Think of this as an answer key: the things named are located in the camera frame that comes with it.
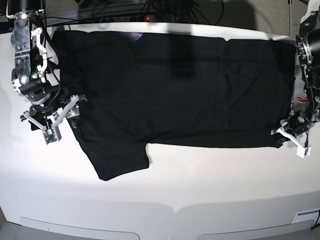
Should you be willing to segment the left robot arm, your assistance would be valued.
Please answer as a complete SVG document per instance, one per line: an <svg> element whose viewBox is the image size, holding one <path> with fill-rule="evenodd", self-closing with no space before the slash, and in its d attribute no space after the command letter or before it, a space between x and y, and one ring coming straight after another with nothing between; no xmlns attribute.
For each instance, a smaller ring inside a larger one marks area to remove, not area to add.
<svg viewBox="0 0 320 240"><path fill-rule="evenodd" d="M310 155L310 130L320 122L320 2L309 0L295 37L298 76L294 84L289 117L271 131L279 143L290 142L302 158Z"/></svg>

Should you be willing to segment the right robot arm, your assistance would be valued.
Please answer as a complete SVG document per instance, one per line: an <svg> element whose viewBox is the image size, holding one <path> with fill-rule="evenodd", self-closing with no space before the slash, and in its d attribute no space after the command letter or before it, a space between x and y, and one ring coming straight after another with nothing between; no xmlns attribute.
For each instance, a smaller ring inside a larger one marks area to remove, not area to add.
<svg viewBox="0 0 320 240"><path fill-rule="evenodd" d="M77 129L79 102L86 97L68 93L54 72L59 67L48 57L47 47L53 43L47 32L45 1L9 0L6 17L13 21L12 87L31 104L20 120L28 121L33 131L41 130L45 135L57 135L63 119Z"/></svg>

